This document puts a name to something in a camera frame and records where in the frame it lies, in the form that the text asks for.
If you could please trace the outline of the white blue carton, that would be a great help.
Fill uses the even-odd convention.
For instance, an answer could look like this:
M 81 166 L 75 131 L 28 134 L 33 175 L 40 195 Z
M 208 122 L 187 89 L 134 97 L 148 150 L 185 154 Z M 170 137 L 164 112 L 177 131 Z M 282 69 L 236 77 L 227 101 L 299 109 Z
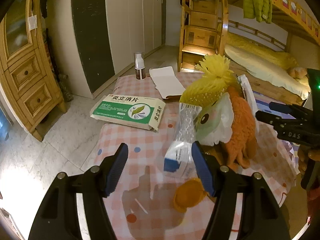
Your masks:
M 196 140 L 195 123 L 202 107 L 179 103 L 177 116 L 168 124 L 173 135 L 169 138 L 163 160 L 163 174 L 167 177 L 187 180 L 196 176 L 191 147 Z

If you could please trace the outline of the orange fuzzy cloth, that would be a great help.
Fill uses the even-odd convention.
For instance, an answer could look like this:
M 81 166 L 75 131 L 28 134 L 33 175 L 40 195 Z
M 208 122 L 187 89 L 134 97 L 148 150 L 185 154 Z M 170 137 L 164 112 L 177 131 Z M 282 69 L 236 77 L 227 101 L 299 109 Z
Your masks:
M 256 155 L 255 118 L 248 102 L 235 87 L 229 86 L 227 93 L 232 103 L 234 119 L 231 139 L 222 146 L 227 153 L 227 166 L 236 171 L 239 166 L 249 168 L 250 160 Z

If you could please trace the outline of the yellow foam fruit net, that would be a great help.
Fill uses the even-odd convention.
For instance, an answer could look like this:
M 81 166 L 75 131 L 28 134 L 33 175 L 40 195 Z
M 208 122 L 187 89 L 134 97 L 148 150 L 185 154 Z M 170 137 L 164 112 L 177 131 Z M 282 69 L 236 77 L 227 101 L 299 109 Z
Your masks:
M 230 59 L 221 55 L 206 55 L 199 64 L 200 79 L 189 85 L 180 97 L 181 103 L 205 108 L 216 102 L 229 86 L 240 91 L 236 74 L 229 68 Z

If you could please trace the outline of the colourful rainbow rug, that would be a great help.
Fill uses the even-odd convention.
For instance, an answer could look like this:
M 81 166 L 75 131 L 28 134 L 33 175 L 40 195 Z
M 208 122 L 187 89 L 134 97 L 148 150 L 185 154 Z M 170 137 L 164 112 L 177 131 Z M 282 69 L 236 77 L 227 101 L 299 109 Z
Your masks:
M 253 92 L 253 94 L 254 94 L 254 97 L 255 97 L 255 101 L 257 103 L 257 107 L 258 107 L 258 109 L 260 111 L 271 113 L 271 114 L 274 114 L 274 115 L 278 115 L 278 116 L 281 116 L 284 119 L 294 119 L 294 117 L 291 116 L 290 114 L 281 113 L 281 112 L 274 111 L 274 110 L 269 108 L 269 103 L 270 102 L 277 102 L 277 103 L 281 103 L 281 104 L 284 105 L 283 102 L 278 101 L 278 100 L 274 100 L 272 98 L 269 98 L 268 96 L 265 96 L 263 94 L 255 92 L 255 91 Z

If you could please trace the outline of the orange peel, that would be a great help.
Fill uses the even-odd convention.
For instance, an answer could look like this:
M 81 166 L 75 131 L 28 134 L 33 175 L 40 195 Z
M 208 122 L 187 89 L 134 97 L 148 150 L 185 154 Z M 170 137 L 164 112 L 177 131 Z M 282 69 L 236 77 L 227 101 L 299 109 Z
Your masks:
M 207 196 L 199 178 L 191 178 L 179 186 L 173 198 L 173 207 L 180 213 L 185 213 L 188 208 L 197 206 Z

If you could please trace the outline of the plush toy on bed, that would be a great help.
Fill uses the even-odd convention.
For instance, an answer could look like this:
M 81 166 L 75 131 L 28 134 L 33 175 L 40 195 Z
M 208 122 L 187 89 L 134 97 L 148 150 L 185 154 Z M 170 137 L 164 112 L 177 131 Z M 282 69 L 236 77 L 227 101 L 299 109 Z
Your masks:
M 290 68 L 287 70 L 287 72 L 289 76 L 291 76 L 294 79 L 303 79 L 307 75 L 306 68 L 302 67 Z

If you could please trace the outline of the yellow bed sheet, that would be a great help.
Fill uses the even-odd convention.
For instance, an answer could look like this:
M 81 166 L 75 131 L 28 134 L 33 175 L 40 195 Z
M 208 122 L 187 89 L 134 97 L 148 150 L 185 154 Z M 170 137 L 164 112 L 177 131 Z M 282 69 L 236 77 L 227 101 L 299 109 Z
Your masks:
M 288 69 L 300 67 L 289 53 L 274 51 L 255 44 L 246 37 L 228 33 L 225 54 L 253 77 L 283 87 L 302 100 L 306 100 L 311 92 L 307 75 L 303 79 L 289 76 Z

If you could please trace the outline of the green white plastic wrapper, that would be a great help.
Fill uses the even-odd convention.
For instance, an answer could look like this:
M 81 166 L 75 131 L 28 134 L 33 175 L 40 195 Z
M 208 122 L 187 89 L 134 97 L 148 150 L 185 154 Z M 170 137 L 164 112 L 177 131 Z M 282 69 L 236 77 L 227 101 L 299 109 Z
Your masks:
M 232 136 L 234 112 L 229 93 L 221 95 L 213 105 L 206 107 L 199 114 L 196 124 L 196 140 L 205 146 L 227 143 Z

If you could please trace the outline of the pink checkered mattress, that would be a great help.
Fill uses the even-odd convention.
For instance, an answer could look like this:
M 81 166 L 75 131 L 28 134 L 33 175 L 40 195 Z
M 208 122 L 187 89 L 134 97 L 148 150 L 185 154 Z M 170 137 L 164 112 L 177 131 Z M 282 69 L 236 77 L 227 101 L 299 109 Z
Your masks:
M 142 96 L 162 99 L 150 77 L 137 80 L 134 75 L 120 77 L 113 95 Z M 200 204 L 177 212 L 173 206 L 176 189 L 197 174 L 191 154 L 178 150 L 181 160 L 174 177 L 163 172 L 165 154 L 174 141 L 179 117 L 179 103 L 166 102 L 158 131 L 147 131 L 107 122 L 101 129 L 95 149 L 95 164 L 113 155 L 124 142 L 129 157 L 114 193 L 104 199 L 109 220 L 117 239 L 201 239 L 214 203 L 207 196 Z M 291 187 L 296 185 L 294 161 L 275 131 L 259 124 L 258 148 L 248 169 L 240 174 L 259 172 L 266 180 L 277 203 L 282 206 Z

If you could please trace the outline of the wooden bunk bed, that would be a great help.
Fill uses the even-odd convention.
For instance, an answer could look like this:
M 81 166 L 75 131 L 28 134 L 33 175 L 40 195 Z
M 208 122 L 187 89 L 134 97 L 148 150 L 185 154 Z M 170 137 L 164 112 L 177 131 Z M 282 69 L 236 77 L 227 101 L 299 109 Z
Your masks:
M 220 0 L 217 52 L 253 89 L 302 105 L 311 90 L 306 51 L 319 48 L 319 22 L 303 0 Z

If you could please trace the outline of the green white medicine box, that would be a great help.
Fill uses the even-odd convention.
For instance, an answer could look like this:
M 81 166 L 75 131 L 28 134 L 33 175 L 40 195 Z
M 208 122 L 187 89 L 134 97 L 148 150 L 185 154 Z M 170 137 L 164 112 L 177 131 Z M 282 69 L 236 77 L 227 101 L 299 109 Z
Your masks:
M 96 120 L 145 130 L 159 128 L 165 103 L 157 98 L 108 94 L 90 111 Z

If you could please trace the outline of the green puffer jacket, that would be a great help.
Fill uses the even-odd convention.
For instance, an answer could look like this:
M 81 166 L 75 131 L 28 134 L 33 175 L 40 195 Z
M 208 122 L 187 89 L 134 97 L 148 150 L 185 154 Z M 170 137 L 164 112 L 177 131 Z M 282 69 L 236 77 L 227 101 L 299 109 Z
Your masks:
M 271 0 L 243 0 L 243 16 L 257 22 L 272 22 Z

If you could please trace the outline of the white spray bottle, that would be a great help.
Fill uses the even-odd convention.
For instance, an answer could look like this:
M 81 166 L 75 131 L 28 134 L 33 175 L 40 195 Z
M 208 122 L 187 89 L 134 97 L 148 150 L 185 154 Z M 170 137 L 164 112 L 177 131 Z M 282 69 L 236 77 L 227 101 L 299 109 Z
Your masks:
M 142 53 L 135 53 L 135 73 L 137 80 L 144 80 L 146 78 L 145 65 Z

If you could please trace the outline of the wooden drawer staircase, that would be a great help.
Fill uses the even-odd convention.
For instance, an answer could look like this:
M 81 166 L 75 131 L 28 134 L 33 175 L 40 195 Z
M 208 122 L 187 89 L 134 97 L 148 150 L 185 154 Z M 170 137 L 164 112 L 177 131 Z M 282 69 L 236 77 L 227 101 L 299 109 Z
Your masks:
M 206 55 L 224 55 L 228 16 L 228 0 L 181 0 L 179 72 L 197 71 Z

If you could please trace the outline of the wooden cabinet with drawers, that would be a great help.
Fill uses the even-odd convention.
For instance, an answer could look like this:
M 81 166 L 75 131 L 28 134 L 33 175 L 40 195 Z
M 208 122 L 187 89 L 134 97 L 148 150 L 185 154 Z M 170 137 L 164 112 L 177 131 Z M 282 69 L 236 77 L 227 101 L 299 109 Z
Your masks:
M 11 113 L 38 141 L 40 122 L 54 107 L 66 112 L 53 72 L 40 0 L 14 0 L 1 21 L 1 94 Z

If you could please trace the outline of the white wardrobe with round holes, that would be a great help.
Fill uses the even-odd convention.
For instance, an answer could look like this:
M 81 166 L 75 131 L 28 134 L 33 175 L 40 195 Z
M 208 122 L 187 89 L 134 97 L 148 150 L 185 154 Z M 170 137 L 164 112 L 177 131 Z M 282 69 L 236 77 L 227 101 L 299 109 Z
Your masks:
M 163 0 L 71 0 L 80 61 L 91 94 L 162 41 Z

